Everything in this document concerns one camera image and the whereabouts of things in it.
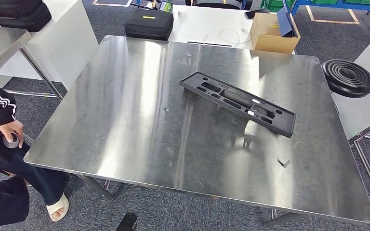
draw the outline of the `roll of tape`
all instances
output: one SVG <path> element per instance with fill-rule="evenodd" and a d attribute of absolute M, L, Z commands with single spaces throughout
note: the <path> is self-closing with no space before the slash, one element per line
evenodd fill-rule
<path fill-rule="evenodd" d="M 18 134 L 11 132 L 13 142 L 9 143 L 5 136 L 2 137 L 3 145 L 7 148 L 17 148 L 19 146 L 19 136 Z"/>

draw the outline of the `white cable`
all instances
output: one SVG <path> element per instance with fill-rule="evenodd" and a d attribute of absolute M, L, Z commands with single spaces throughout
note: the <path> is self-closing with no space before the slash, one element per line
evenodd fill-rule
<path fill-rule="evenodd" d="M 191 8 L 189 7 L 188 9 L 184 10 L 184 11 L 178 11 L 178 16 L 181 16 L 183 13 L 189 11 Z"/>
<path fill-rule="evenodd" d="M 222 39 L 223 41 L 226 41 L 226 42 L 229 42 L 229 43 L 232 43 L 232 44 L 234 44 L 234 47 L 236 47 L 236 46 L 238 46 L 238 45 L 240 45 L 240 44 L 242 44 L 242 43 L 246 43 L 246 42 L 248 42 L 248 41 L 250 41 L 250 39 L 251 39 L 251 37 L 250 37 L 250 33 L 246 30 L 246 29 L 244 29 L 244 28 L 241 28 L 240 29 L 243 33 L 245 33 L 245 34 L 247 34 L 248 35 L 248 39 L 246 40 L 246 41 L 240 41 L 240 37 L 239 37 L 239 35 L 238 35 L 238 33 L 237 33 L 237 31 L 235 31 L 234 29 L 223 29 L 223 30 L 221 30 L 221 31 L 219 31 L 218 32 L 218 37 L 220 38 L 220 39 Z M 227 39 L 224 39 L 224 38 L 222 38 L 221 37 L 221 34 L 223 33 L 223 32 L 226 32 L 226 31 L 228 31 L 228 32 L 234 32 L 234 33 L 232 33 L 233 35 L 236 35 L 235 37 L 234 37 L 234 39 L 236 40 L 236 42 L 232 42 L 232 41 L 228 41 Z"/>
<path fill-rule="evenodd" d="M 208 33 L 206 33 L 205 36 L 203 37 L 202 44 L 205 44 L 205 39 L 206 39 L 207 36 L 208 36 Z"/>

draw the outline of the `white desk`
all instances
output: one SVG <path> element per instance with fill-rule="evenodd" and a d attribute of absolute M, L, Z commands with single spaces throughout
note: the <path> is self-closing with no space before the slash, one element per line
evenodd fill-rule
<path fill-rule="evenodd" d="M 24 46 L 52 81 L 70 88 L 98 47 L 81 0 L 44 0 L 52 20 Z M 0 69 L 0 75 L 41 79 L 18 52 Z"/>
<path fill-rule="evenodd" d="M 232 29 L 238 33 L 241 41 L 246 41 L 249 36 L 242 32 L 250 32 L 252 19 L 245 17 L 243 10 L 230 10 L 197 6 L 174 5 L 173 29 L 168 41 L 172 42 L 204 42 L 213 44 L 231 45 L 235 48 L 252 49 L 251 42 L 235 46 L 234 32 L 224 31 Z"/>

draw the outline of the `green crate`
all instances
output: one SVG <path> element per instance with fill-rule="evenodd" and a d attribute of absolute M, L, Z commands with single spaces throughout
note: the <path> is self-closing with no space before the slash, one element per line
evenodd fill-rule
<path fill-rule="evenodd" d="M 314 4 L 337 4 L 338 0 L 311 0 Z"/>
<path fill-rule="evenodd" d="M 293 5 L 293 0 L 286 1 L 288 8 Z M 281 0 L 262 0 L 260 8 L 267 8 L 270 12 L 276 13 L 283 8 L 283 1 Z"/>
<path fill-rule="evenodd" d="M 347 3 L 358 3 L 358 4 L 367 4 L 370 5 L 370 0 L 343 0 Z"/>

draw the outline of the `hand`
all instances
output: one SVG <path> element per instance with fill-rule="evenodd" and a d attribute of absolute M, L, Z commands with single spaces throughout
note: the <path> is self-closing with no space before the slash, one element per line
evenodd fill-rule
<path fill-rule="evenodd" d="M 0 131 L 5 136 L 9 143 L 13 142 L 11 132 L 16 133 L 19 136 L 19 148 L 23 146 L 23 124 L 18 120 L 0 126 Z"/>

